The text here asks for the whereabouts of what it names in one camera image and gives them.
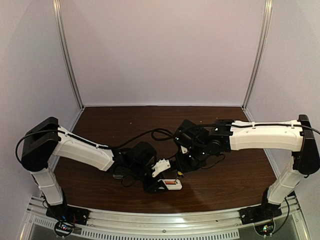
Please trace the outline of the white remote control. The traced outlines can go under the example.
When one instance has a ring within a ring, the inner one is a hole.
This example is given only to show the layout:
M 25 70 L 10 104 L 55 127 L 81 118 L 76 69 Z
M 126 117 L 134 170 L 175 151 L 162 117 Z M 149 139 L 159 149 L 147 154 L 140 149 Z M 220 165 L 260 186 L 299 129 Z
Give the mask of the white remote control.
M 179 179 L 160 179 L 163 188 L 168 191 L 179 191 L 183 188 Z

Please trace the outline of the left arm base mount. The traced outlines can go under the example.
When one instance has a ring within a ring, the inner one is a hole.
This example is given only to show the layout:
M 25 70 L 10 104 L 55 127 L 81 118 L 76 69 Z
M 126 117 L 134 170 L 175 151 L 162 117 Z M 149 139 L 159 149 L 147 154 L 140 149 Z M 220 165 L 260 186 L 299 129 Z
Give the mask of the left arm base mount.
M 54 218 L 58 221 L 65 221 L 68 223 L 86 225 L 90 211 L 85 208 L 79 208 L 68 205 L 53 205 L 49 206 L 45 215 Z

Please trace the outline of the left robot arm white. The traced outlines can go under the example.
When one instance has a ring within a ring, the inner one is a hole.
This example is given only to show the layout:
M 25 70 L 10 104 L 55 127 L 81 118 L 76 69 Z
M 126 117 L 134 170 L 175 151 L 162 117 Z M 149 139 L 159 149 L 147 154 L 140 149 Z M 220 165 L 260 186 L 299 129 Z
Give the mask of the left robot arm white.
M 63 189 L 49 163 L 51 156 L 68 158 L 116 177 L 130 176 L 141 181 L 148 193 L 182 188 L 179 180 L 163 177 L 163 172 L 172 164 L 166 158 L 156 161 L 157 151 L 151 144 L 141 141 L 129 148 L 98 144 L 60 126 L 55 117 L 48 117 L 29 130 L 15 148 L 22 149 L 21 153 L 15 153 L 15 157 L 31 173 L 50 207 L 66 203 Z

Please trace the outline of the orange battery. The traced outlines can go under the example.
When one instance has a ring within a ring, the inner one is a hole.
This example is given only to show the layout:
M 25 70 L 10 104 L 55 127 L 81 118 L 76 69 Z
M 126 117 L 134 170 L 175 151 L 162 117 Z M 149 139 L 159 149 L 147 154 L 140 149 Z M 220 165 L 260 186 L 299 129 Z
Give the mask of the orange battery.
M 164 181 L 166 185 L 176 185 L 176 181 Z

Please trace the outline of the grey remote control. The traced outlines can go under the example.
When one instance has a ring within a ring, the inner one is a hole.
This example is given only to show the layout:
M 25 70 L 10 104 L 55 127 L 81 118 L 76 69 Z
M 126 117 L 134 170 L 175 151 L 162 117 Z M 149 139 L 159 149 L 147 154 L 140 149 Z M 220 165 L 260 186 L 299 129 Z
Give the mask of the grey remote control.
M 113 176 L 113 178 L 116 179 L 116 180 L 122 180 L 122 179 L 124 178 L 123 175 L 118 175 L 118 174 L 113 174 L 112 176 Z

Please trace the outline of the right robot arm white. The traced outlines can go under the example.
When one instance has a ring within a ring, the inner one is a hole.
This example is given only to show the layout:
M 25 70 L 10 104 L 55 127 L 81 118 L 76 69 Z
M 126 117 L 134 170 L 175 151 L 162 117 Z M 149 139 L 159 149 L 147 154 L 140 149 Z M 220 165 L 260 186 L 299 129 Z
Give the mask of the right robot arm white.
M 320 169 L 320 155 L 308 116 L 286 122 L 244 122 L 218 119 L 210 124 L 184 120 L 175 131 L 175 143 L 187 150 L 184 160 L 199 168 L 210 156 L 247 149 L 280 149 L 291 152 L 291 160 L 266 190 L 261 206 L 276 208 L 299 184 Z

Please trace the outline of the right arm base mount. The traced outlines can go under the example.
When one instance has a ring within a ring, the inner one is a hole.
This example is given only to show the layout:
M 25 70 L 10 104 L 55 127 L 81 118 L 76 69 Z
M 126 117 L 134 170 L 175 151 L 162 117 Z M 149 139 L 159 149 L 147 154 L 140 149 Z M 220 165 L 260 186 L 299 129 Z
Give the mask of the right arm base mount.
M 270 203 L 242 208 L 238 212 L 243 225 L 271 220 L 282 215 L 280 205 Z

